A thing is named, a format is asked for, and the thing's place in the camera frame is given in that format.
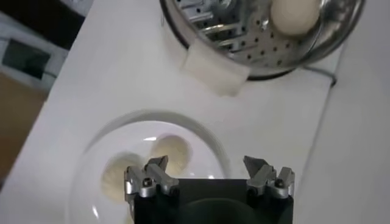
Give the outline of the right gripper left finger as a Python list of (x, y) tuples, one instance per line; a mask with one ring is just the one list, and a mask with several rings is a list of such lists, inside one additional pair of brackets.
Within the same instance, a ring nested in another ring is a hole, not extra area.
[(136, 196), (151, 198), (157, 189), (164, 195), (176, 197), (179, 195), (179, 180), (170, 177), (166, 172), (169, 158), (167, 155), (151, 158), (141, 169), (129, 166), (124, 172), (124, 198), (130, 203)]

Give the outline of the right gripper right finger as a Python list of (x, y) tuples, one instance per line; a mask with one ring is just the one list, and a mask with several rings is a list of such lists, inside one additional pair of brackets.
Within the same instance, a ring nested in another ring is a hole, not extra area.
[(289, 167), (282, 167), (277, 172), (264, 159), (245, 156), (244, 165), (250, 178), (246, 181), (247, 188), (256, 197), (270, 194), (276, 199), (287, 199), (294, 196), (295, 173)]

